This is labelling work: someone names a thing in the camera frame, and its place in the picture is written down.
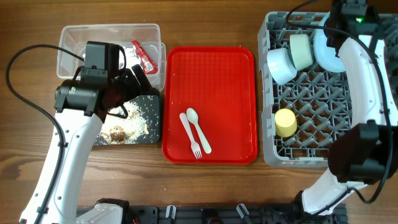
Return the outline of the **small light blue bowl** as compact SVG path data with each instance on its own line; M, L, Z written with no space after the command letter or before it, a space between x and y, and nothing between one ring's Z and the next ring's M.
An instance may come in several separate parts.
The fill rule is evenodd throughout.
M286 48L268 51L267 64L272 78L279 85L285 85L297 75L290 51Z

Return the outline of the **light blue plate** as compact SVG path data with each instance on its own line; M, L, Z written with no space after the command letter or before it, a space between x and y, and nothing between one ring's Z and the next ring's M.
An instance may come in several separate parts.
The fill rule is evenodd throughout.
M327 37L323 29L316 29L313 37L313 52L319 66L326 71L341 73L345 71L342 61L336 56L333 47L326 45Z

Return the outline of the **red snack wrapper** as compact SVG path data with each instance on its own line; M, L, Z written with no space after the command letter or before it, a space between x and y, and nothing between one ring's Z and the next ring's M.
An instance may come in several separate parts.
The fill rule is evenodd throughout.
M158 67L154 61L149 57L142 45L137 40L131 41L136 55L139 57L142 68L147 75L153 75L158 72Z

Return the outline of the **mint green bowl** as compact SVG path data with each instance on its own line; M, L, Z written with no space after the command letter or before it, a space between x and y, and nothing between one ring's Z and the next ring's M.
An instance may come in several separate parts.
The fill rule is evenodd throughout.
M297 70L303 70L313 64L313 53L310 38L307 34L293 34L290 36L290 51Z

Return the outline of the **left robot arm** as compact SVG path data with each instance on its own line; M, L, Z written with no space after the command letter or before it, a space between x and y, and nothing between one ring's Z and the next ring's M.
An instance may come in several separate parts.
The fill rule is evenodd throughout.
M76 223L88 156L109 111L152 89L139 65L119 66L124 54L120 45L87 42L84 64L55 90L55 115L20 97L48 117L54 131L39 181L19 223Z

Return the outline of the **white napkin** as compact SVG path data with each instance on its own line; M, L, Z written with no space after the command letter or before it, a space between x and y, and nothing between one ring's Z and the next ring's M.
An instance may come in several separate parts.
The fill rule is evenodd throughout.
M123 46L124 54L126 59L124 59L123 53L119 52L119 68L123 67L132 68L135 65L141 65L140 56L136 53L135 47L125 47Z

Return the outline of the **yellow plastic cup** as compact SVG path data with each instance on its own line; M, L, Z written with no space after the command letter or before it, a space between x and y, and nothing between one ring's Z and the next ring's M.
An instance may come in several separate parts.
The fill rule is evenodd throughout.
M297 120L294 112L290 109L280 109L275 113L276 135L286 138L292 136L297 130Z

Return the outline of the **white plastic spoon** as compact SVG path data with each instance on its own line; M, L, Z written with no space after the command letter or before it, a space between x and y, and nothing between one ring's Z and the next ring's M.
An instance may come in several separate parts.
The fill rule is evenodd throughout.
M205 137L203 131L201 130L201 127L198 123L198 114L193 108L187 109L187 118L188 118L189 122L191 122L194 125L204 152L206 154L210 154L212 152L212 148L211 148L207 138Z

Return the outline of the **white plastic fork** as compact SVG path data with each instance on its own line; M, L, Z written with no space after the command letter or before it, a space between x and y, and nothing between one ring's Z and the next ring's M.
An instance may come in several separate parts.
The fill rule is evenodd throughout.
M190 147L191 150L195 156L195 159L201 159L202 158L202 154L201 154L201 149L200 149L200 145L199 143L197 143L193 137L193 133L192 130L190 128L190 124L187 118L187 115L185 113L180 113L179 114L179 118L181 120L181 123L187 133L187 136L190 140Z

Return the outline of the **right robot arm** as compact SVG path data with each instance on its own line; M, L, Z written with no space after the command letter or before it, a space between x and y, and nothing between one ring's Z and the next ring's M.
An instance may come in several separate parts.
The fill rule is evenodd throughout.
M330 215L352 193L373 203L397 172L397 107L384 60L384 31L367 1L333 1L315 30L339 57L348 79L351 129L330 146L328 168L296 196L303 217Z

